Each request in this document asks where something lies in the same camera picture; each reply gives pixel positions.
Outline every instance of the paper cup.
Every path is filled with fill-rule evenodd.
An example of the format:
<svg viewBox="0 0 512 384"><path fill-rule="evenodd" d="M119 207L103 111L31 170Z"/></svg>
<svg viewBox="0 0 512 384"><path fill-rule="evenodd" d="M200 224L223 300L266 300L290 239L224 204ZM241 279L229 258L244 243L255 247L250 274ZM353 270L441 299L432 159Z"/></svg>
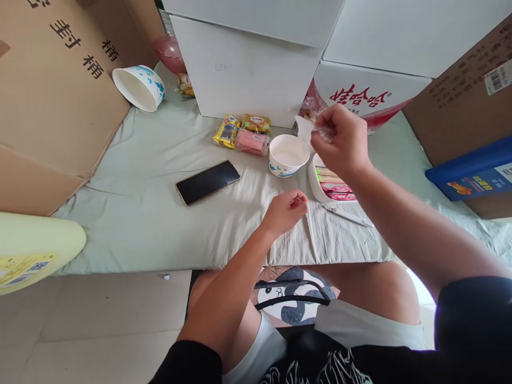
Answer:
<svg viewBox="0 0 512 384"><path fill-rule="evenodd" d="M302 139L280 135L270 142L268 167L277 177L287 178L306 164L309 150Z"/></svg>
<svg viewBox="0 0 512 384"><path fill-rule="evenodd" d="M112 79L120 93L137 108L154 112L165 97L160 76L146 66L116 68Z"/></svg>

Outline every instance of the shorts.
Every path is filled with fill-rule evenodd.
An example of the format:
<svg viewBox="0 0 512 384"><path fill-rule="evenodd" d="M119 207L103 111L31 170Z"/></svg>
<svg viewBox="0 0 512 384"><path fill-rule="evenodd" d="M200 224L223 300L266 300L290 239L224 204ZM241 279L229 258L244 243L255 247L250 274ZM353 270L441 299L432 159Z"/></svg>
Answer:
<svg viewBox="0 0 512 384"><path fill-rule="evenodd" d="M399 323L341 300L318 306L315 329L346 348L376 345L425 349L422 324ZM260 328L252 347L236 367L222 376L222 383L257 384L285 354L286 340L261 313Z"/></svg>

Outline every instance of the floor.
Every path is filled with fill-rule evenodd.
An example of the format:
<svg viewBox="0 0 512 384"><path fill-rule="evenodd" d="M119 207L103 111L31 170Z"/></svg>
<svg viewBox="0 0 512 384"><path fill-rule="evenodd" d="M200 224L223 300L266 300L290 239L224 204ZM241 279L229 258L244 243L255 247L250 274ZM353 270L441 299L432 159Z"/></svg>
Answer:
<svg viewBox="0 0 512 384"><path fill-rule="evenodd" d="M49 277L1 296L0 382L148 382L183 326L190 274ZM435 305L421 289L433 348Z"/></svg>

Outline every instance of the leg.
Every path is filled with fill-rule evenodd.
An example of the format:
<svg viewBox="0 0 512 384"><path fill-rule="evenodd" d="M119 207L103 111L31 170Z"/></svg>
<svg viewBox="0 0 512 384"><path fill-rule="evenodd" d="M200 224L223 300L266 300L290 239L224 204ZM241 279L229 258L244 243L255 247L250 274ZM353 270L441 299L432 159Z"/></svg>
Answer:
<svg viewBox="0 0 512 384"><path fill-rule="evenodd" d="M396 262L302 266L340 290L339 300L404 324L420 323L416 288Z"/></svg>
<svg viewBox="0 0 512 384"><path fill-rule="evenodd" d="M219 270L208 270L200 274L197 278L188 303L189 310L197 303L199 297L203 294L206 288L219 274ZM235 336L231 352L223 364L224 373L232 370L244 358L251 346L253 345L258 329L260 328L261 314L256 310L251 302L247 303L245 308L244 317L240 323L240 327Z"/></svg>

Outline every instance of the cardboard box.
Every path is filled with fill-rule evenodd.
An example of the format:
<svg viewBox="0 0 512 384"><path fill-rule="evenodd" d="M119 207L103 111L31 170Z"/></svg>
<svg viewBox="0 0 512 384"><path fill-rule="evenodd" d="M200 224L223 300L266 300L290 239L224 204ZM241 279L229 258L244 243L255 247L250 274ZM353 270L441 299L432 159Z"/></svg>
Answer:
<svg viewBox="0 0 512 384"><path fill-rule="evenodd" d="M130 108L111 72L155 65L155 23L151 0L2 2L0 211L49 215L91 178Z"/></svg>
<svg viewBox="0 0 512 384"><path fill-rule="evenodd" d="M162 0L175 16L325 49L343 0Z"/></svg>
<svg viewBox="0 0 512 384"><path fill-rule="evenodd" d="M437 78L510 12L510 0L346 0L322 58Z"/></svg>
<svg viewBox="0 0 512 384"><path fill-rule="evenodd" d="M291 128L322 49L171 16L201 115Z"/></svg>
<svg viewBox="0 0 512 384"><path fill-rule="evenodd" d="M511 59L509 15L404 109L433 166L512 135L512 86L499 76ZM484 219L512 216L512 192L465 202Z"/></svg>
<svg viewBox="0 0 512 384"><path fill-rule="evenodd" d="M420 93L431 79L322 60L305 100L317 110L345 105L374 132Z"/></svg>

